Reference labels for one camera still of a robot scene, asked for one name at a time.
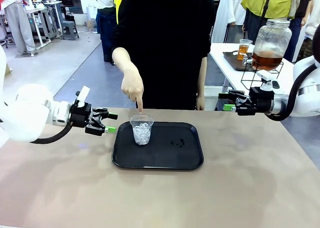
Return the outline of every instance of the glass jar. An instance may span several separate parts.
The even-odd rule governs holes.
[[[269,19],[260,28],[252,55],[255,69],[270,71],[281,63],[292,35],[289,24],[287,20]]]

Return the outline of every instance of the person in black shirt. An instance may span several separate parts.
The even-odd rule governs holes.
[[[289,62],[293,61],[296,46],[299,40],[299,35],[301,31],[301,27],[306,25],[308,16],[310,13],[310,5],[311,0],[300,0],[299,7],[295,12],[294,19],[291,20],[289,28],[292,31],[292,36],[284,54],[284,58],[287,59]]]
[[[204,109],[213,0],[122,0],[112,58],[140,111]]]

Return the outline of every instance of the stool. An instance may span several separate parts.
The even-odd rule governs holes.
[[[61,25],[63,40],[76,40],[76,36],[79,38],[75,22],[63,21]]]

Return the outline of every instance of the hand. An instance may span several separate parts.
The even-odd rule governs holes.
[[[205,97],[198,96],[196,99],[196,109],[197,110],[205,110]]]
[[[136,66],[129,62],[124,71],[124,77],[121,84],[121,89],[129,99],[137,102],[139,112],[143,111],[142,95],[144,93],[144,84]]]
[[[304,25],[306,25],[307,20],[308,20],[307,17],[304,17],[304,18],[301,20],[301,27],[303,27]]]

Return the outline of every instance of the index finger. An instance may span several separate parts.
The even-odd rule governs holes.
[[[144,105],[143,105],[143,102],[142,102],[142,95],[141,95],[141,96],[138,96],[138,97],[136,98],[136,103],[137,103],[137,105],[138,105],[138,110],[139,110],[139,112],[142,113],[142,111],[143,111],[143,109],[144,109]]]

